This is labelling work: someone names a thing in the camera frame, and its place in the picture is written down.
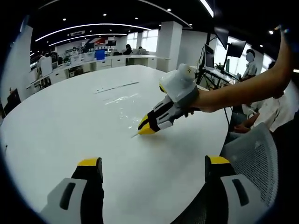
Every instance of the office desk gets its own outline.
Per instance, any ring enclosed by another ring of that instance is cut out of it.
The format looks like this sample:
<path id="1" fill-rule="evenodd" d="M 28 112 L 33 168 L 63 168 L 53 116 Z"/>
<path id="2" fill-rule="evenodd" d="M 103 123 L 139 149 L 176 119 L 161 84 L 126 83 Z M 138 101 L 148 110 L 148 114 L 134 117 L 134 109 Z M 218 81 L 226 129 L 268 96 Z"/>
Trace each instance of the office desk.
<path id="1" fill-rule="evenodd" d="M 228 124 L 223 110 L 195 112 L 154 135 L 133 137 L 165 97 L 159 90 L 165 74 L 140 65 L 90 72 L 36 93 L 8 114 L 1 144 L 35 211 L 79 161 L 99 156 L 104 223 L 165 224 L 183 212 L 204 185 L 205 155 L 219 155 Z"/>
<path id="2" fill-rule="evenodd" d="M 96 71 L 96 70 L 125 66 L 126 59 L 130 61 L 131 65 L 134 64 L 144 65 L 165 72 L 168 72 L 168 64 L 170 60 L 169 58 L 158 57 L 155 55 L 121 55 L 121 56 L 108 56 L 105 57 L 104 60 L 92 60 L 88 62 L 79 62 L 77 64 L 68 65 L 68 66 L 62 65 L 54 69 L 52 73 L 43 76 L 38 80 L 30 83 L 30 85 L 27 86 L 26 89 L 33 87 L 36 83 L 40 82 L 42 79 L 47 77 L 50 77 L 52 84 L 68 79 L 70 77 L 68 73 L 68 69 L 77 66 L 87 66 L 88 71 Z"/>
<path id="3" fill-rule="evenodd" d="M 193 68 L 194 71 L 197 70 L 196 66 L 191 66 L 191 68 Z M 220 81 L 223 81 L 223 82 L 225 82 L 227 84 L 235 84 L 236 83 L 235 79 L 233 79 L 233 78 L 231 78 L 231 77 L 229 77 L 229 76 L 227 76 L 225 74 L 221 74 L 220 71 L 219 71 L 220 74 L 212 73 L 209 70 L 205 70 L 204 72 L 207 73 L 207 74 L 209 74 L 209 75 L 211 75 L 211 76 L 213 76 L 214 78 L 218 79 L 217 80 L 217 84 L 216 84 L 216 86 L 218 86 L 218 87 L 219 87 Z"/>

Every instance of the mesh chair back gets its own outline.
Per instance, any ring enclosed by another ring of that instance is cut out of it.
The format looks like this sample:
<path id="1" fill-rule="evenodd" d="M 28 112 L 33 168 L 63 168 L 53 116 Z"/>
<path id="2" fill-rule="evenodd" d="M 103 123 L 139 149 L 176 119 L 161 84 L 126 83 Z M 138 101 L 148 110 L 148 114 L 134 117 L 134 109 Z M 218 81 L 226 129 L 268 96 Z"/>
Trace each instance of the mesh chair back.
<path id="1" fill-rule="evenodd" d="M 264 123 L 226 144 L 221 156 L 229 160 L 237 174 L 245 175 L 261 192 L 261 200 L 269 207 L 278 189 L 277 150 Z"/>

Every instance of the ceiling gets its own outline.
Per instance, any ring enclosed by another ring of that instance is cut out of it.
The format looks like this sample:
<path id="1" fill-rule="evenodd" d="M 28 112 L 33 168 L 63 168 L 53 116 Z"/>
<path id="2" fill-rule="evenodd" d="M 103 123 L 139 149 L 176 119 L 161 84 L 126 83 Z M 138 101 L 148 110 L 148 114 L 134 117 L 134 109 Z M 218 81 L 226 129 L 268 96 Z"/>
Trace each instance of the ceiling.
<path id="1" fill-rule="evenodd" d="M 42 1 L 39 7 L 43 7 L 34 11 L 28 22 L 33 27 L 31 50 L 33 52 L 47 51 L 49 44 L 71 38 L 68 34 L 75 31 L 85 30 L 84 35 L 128 34 L 129 31 L 143 31 L 140 28 L 126 26 L 89 26 L 65 30 L 35 42 L 36 39 L 63 28 L 93 23 L 121 23 L 156 29 L 159 28 L 161 22 L 176 21 L 188 30 L 204 32 L 213 32 L 214 24 L 220 24 L 229 30 L 230 36 L 246 40 L 253 48 L 261 52 L 265 51 L 273 58 L 277 55 L 279 34 L 270 35 L 268 31 L 279 24 L 284 14 L 281 12 L 278 14 L 277 9 L 269 0 L 263 2 L 252 0 L 248 3 L 240 3 L 239 0 L 207 0 L 215 11 L 214 18 L 210 16 L 200 0 L 185 0 L 183 4 L 182 1 L 173 0 L 148 0 L 148 2 L 164 9 L 171 8 L 171 13 L 187 24 L 164 10 L 143 2 L 143 0 Z"/>

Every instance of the ceiling light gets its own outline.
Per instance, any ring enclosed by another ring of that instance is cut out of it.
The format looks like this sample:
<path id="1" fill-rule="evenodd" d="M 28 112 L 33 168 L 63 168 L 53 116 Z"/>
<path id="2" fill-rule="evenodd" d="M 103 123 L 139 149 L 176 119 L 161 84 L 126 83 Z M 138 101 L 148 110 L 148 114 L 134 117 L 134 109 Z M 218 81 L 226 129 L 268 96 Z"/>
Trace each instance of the ceiling light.
<path id="1" fill-rule="evenodd" d="M 63 41 L 59 41 L 59 42 L 56 42 L 56 43 L 53 43 L 53 44 L 50 44 L 50 46 L 54 45 L 54 44 L 58 44 L 58 43 L 61 43 L 61 42 L 65 42 L 65 41 L 69 41 L 69 40 L 73 40 L 73 39 L 77 39 L 77 38 L 82 38 L 82 37 L 87 37 L 87 36 L 100 36 L 100 35 L 123 35 L 123 36 L 126 36 L 126 34 L 90 34 L 90 35 L 85 35 L 85 36 L 77 36 L 77 37 L 73 37 L 73 38 L 70 38 L 70 39 L 66 39 L 66 40 L 63 40 Z"/>
<path id="2" fill-rule="evenodd" d="M 200 2 L 204 5 L 204 7 L 206 8 L 206 10 L 209 12 L 209 14 L 211 15 L 211 17 L 214 17 L 214 12 L 211 9 L 211 7 L 209 6 L 209 4 L 206 2 L 206 0 L 200 0 Z"/>
<path id="3" fill-rule="evenodd" d="M 180 17 L 178 17 L 177 15 L 175 15 L 175 14 L 173 14 L 173 13 L 171 13 L 171 12 L 168 12 L 165 8 L 162 8 L 162 7 L 160 7 L 160 6 L 158 6 L 158 5 L 155 5 L 154 3 L 151 3 L 151 2 L 146 1 L 146 0 L 137 0 L 137 1 L 141 1 L 141 2 L 143 2 L 143 3 L 145 3 L 145 4 L 148 4 L 148 5 L 151 5 L 151 6 L 153 6 L 153 7 L 156 7 L 156 8 L 158 8 L 158 9 L 160 9 L 160 10 L 162 10 L 162 11 L 164 11 L 164 12 L 170 14 L 170 15 L 172 15 L 173 17 L 176 17 L 178 20 L 182 21 L 184 24 L 186 24 L 187 26 L 189 26 L 189 24 L 188 24 L 186 21 L 182 20 L 182 19 L 181 19 Z"/>
<path id="4" fill-rule="evenodd" d="M 134 28 L 139 28 L 139 29 L 145 29 L 145 30 L 151 30 L 149 28 L 145 28 L 145 27 L 139 27 L 139 26 L 133 26 L 133 25 L 128 25 L 128 24 L 119 24 L 119 23 L 94 23 L 94 24 L 86 24 L 86 25 L 79 25 L 79 26 L 75 26 L 75 27 L 68 27 L 68 28 L 64 28 L 64 29 L 60 29 L 60 30 L 57 30 L 55 32 L 52 32 L 52 33 L 49 33 L 45 36 L 42 36 L 38 39 L 35 40 L 36 41 L 39 41 L 47 36 L 50 36 L 52 34 L 56 34 L 58 32 L 61 32 L 61 31 L 65 31 L 65 30 L 68 30 L 68 29 L 73 29 L 73 28 L 79 28 L 79 27 L 88 27 L 88 26 L 105 26 L 105 25 L 109 25 L 109 26 L 124 26 L 124 27 L 134 27 Z"/>

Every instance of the blue box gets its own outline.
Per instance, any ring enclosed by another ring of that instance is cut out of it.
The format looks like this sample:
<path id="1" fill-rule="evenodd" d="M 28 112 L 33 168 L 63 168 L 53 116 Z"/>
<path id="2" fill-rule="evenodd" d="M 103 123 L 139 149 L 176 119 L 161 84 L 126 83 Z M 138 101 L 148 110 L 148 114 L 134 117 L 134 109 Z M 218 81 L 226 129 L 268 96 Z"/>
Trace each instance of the blue box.
<path id="1" fill-rule="evenodd" d="M 97 60 L 104 60 L 105 59 L 105 50 L 96 50 L 95 51 L 95 56 Z"/>

